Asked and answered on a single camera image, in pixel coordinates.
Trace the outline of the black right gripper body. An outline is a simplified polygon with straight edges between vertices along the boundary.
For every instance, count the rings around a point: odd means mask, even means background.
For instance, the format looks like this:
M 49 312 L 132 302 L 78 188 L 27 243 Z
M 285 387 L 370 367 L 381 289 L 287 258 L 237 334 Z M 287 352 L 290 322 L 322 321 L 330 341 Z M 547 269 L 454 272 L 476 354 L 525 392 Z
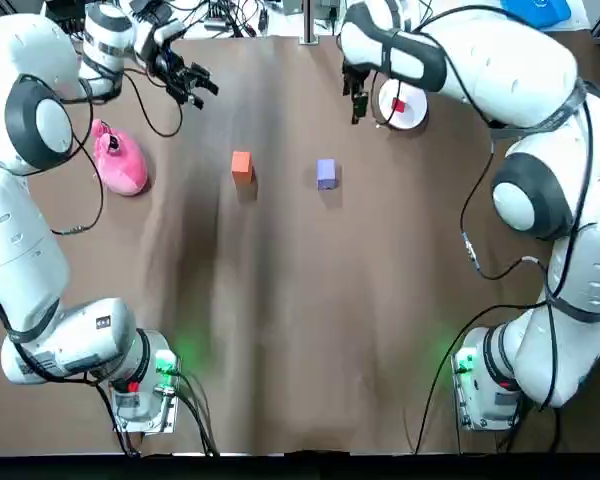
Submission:
M 347 70 L 351 74 L 351 93 L 363 91 L 366 79 L 368 78 L 370 71 L 362 70 L 350 63 L 347 63 Z

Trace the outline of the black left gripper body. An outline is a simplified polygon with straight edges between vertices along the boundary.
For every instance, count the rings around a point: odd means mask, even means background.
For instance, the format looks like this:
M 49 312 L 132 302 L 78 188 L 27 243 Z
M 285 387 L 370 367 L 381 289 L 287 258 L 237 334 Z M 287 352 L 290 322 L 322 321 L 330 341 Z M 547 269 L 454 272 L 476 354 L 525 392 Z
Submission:
M 186 62 L 170 46 L 161 46 L 152 64 L 152 74 L 165 84 L 168 92 L 169 84 L 189 84 L 187 73 L 190 65 L 191 62 Z

